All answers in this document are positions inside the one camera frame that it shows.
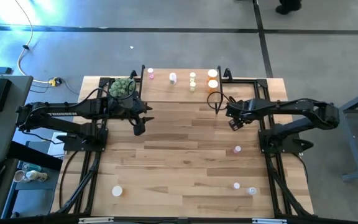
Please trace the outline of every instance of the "wooden table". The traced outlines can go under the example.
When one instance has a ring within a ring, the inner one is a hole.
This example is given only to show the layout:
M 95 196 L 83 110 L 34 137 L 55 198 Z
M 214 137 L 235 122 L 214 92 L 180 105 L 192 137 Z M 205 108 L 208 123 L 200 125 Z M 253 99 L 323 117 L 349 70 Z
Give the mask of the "wooden table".
M 99 78 L 84 77 L 79 100 L 98 87 Z M 271 100 L 287 100 L 282 79 L 270 78 L 267 82 Z M 225 94 L 237 100 L 255 97 L 250 85 L 222 85 Z M 148 90 L 144 85 L 142 96 L 150 97 Z M 141 136 L 133 135 L 127 121 L 108 121 L 108 145 L 101 158 L 92 216 L 273 217 L 265 158 L 257 140 L 258 122 L 233 132 L 224 112 L 216 115 L 206 103 L 155 102 L 150 97 L 148 105 L 153 110 L 147 116 L 155 119 L 146 124 Z M 86 120 L 76 117 L 74 121 Z M 292 118 L 276 115 L 275 121 L 288 123 Z M 235 146 L 241 146 L 242 151 L 234 154 Z M 65 156 L 62 170 L 69 156 Z M 291 154 L 282 157 L 289 189 L 313 213 L 301 162 Z M 78 185 L 83 158 L 84 152 L 79 152 L 68 167 L 63 203 Z M 239 190 L 232 188 L 235 182 L 240 183 Z M 124 189 L 122 196 L 112 196 L 115 185 Z M 257 195 L 249 196 L 248 187 L 256 187 Z M 58 209 L 58 195 L 56 190 L 52 211 Z M 279 190 L 278 197 L 283 210 Z

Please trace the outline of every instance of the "concrete floor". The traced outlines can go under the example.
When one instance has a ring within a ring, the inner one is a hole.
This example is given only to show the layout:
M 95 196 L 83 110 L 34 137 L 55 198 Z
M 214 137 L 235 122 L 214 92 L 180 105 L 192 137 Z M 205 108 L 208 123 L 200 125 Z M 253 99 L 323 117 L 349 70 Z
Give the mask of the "concrete floor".
M 27 25 L 20 9 L 10 2 L 0 5 L 0 24 Z M 33 24 L 40 26 L 257 28 L 251 0 L 20 2 Z M 277 3 L 259 1 L 266 29 L 358 30 L 358 0 L 303 0 L 303 9 L 288 16 L 274 12 Z M 15 75 L 20 74 L 16 60 L 29 34 L 0 31 L 0 66 L 12 67 Z M 358 95 L 358 35 L 269 34 L 266 43 L 273 76 L 284 78 L 289 99 L 307 97 L 340 106 Z M 128 75 L 133 69 L 139 72 L 142 64 L 156 68 L 221 65 L 237 77 L 266 77 L 258 34 L 35 32 L 30 47 L 22 62 L 29 75 L 43 80 L 62 77 L 77 92 L 85 75 Z M 27 101 L 76 99 L 62 86 L 44 94 L 30 93 Z M 357 119 L 353 125 L 358 128 Z M 49 130 L 35 133 L 52 136 Z M 314 142 L 304 159 L 315 214 L 358 220 L 358 180 L 341 180 L 343 174 L 356 170 L 342 131 L 312 130 L 301 136 Z M 14 139 L 35 140 L 20 133 Z M 25 202 L 18 203 L 26 210 Z

